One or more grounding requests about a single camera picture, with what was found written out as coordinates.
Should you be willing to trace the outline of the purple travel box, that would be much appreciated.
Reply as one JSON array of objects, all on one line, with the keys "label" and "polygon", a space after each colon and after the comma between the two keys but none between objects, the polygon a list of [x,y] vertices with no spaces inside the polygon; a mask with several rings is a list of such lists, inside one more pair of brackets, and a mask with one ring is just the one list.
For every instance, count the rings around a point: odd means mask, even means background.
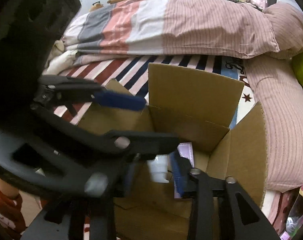
[{"label": "purple travel box", "polygon": [[180,143],[177,147],[179,154],[188,159],[192,167],[194,167],[194,154],[193,147],[191,142]]}]

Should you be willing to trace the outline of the striped plush blanket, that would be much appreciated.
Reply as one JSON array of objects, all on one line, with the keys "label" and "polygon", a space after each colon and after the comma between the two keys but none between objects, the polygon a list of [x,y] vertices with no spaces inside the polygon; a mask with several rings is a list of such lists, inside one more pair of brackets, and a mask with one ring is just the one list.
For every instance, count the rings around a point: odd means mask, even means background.
[{"label": "striped plush blanket", "polygon": [[230,128],[233,128],[247,115],[256,103],[242,61],[231,57],[211,55],[139,56],[92,62],[80,67],[69,67],[58,74],[95,80],[102,85],[115,79],[130,93],[148,100],[148,64],[152,62],[204,70],[243,82],[244,88]]}]

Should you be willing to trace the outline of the cream fleece blanket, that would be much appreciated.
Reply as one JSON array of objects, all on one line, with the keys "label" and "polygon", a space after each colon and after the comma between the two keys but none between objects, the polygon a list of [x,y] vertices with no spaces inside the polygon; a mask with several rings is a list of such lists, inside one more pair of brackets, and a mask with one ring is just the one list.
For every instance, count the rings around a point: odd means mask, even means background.
[{"label": "cream fleece blanket", "polygon": [[64,50],[64,42],[62,40],[56,40],[50,53],[50,60],[62,55],[62,53],[64,53]]}]

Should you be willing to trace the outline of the white bottle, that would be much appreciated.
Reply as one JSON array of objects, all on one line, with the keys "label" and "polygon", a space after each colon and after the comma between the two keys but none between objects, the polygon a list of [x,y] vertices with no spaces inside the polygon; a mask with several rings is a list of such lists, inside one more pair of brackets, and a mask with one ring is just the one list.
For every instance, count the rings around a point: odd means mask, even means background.
[{"label": "white bottle", "polygon": [[166,155],[157,155],[154,160],[147,161],[151,181],[155,183],[169,183],[168,175],[168,157]]}]

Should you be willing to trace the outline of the brown cardboard box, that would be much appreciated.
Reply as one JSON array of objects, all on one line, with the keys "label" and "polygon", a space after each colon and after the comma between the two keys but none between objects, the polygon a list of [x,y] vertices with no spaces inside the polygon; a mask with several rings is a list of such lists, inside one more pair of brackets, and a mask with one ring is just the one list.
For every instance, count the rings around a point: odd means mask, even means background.
[{"label": "brown cardboard box", "polygon": [[[266,178],[263,111],[256,104],[230,129],[243,83],[187,67],[151,63],[149,103],[139,113],[91,105],[79,127],[98,135],[111,130],[175,133],[191,142],[194,167],[210,177],[233,177],[260,208]],[[136,169],[131,194],[115,200],[121,239],[188,239],[191,199],[176,199],[175,183],[155,183],[146,165]]]}]

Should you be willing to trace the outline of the folded striped quilt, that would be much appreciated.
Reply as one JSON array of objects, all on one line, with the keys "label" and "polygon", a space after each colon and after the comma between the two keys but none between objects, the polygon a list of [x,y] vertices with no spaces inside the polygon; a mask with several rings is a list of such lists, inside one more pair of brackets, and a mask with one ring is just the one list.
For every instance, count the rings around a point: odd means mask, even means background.
[{"label": "folded striped quilt", "polygon": [[63,35],[77,64],[127,55],[222,55],[280,51],[261,11],[226,0],[126,0],[76,18]]}]

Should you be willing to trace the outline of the pink striped pillow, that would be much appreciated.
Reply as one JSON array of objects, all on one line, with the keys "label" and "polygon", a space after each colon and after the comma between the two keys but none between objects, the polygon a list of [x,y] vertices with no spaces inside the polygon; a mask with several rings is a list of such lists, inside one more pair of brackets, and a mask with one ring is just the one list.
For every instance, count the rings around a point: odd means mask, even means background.
[{"label": "pink striped pillow", "polygon": [[303,53],[303,13],[284,2],[267,7],[263,13],[271,22],[279,52],[268,55],[281,60],[288,60]]}]

